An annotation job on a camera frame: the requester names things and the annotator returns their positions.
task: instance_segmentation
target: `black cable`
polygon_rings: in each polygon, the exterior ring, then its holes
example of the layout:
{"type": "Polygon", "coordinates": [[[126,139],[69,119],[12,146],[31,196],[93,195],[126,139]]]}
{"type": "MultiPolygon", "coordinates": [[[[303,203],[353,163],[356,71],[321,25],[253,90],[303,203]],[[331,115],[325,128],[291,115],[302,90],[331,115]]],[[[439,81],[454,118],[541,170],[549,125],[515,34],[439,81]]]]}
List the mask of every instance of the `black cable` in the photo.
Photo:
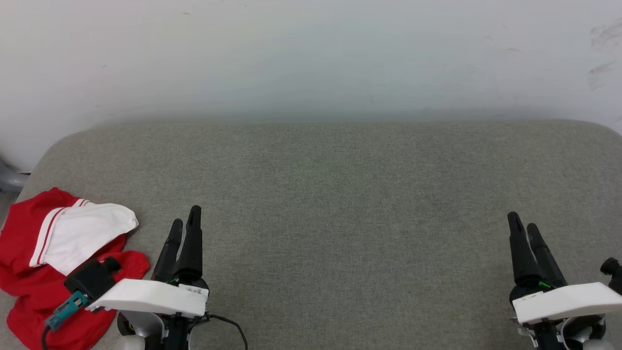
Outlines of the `black cable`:
{"type": "Polygon", "coordinates": [[[43,330],[43,334],[41,335],[41,347],[43,348],[43,350],[48,350],[47,349],[47,333],[50,331],[50,326],[45,326],[45,329],[43,330]]]}
{"type": "Polygon", "coordinates": [[[219,319],[220,321],[231,323],[232,325],[236,326],[238,328],[239,335],[242,336],[242,340],[244,341],[244,350],[248,350],[248,342],[246,341],[246,337],[244,336],[244,332],[242,332],[242,327],[240,327],[239,324],[237,324],[235,321],[232,321],[232,320],[230,320],[228,318],[224,318],[224,317],[218,316],[218,315],[209,315],[209,318],[219,319]]]}

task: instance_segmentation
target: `black connector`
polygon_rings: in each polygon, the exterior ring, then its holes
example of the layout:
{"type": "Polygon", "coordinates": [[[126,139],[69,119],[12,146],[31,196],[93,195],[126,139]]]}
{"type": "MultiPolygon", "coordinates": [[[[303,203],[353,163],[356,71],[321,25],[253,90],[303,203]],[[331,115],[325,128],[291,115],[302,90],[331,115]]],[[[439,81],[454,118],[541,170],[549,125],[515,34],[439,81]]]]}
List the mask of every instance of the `black connector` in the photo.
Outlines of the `black connector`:
{"type": "Polygon", "coordinates": [[[113,273],[120,269],[121,265],[113,257],[107,257],[101,263],[97,259],[91,259],[67,276],[65,288],[70,293],[79,291],[89,301],[95,301],[116,284],[113,273]]]}

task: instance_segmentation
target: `gray fabric surface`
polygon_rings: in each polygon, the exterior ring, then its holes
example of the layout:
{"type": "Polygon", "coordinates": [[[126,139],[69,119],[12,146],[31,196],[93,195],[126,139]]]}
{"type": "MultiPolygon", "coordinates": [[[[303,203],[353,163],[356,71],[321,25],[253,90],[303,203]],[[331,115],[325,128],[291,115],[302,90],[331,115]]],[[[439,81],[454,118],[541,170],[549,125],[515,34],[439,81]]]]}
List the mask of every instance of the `gray fabric surface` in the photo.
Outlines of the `gray fabric surface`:
{"type": "Polygon", "coordinates": [[[0,229],[4,227],[4,221],[9,215],[9,207],[17,199],[16,192],[0,192],[0,229]]]}
{"type": "MultiPolygon", "coordinates": [[[[607,281],[621,174],[622,139],[574,121],[142,125],[57,143],[19,200],[58,186],[128,206],[127,248],[152,263],[201,205],[209,309],[251,349],[530,349],[509,321],[506,214],[538,224],[569,283],[607,281]]],[[[193,348],[243,346],[214,321],[193,348]]]]}

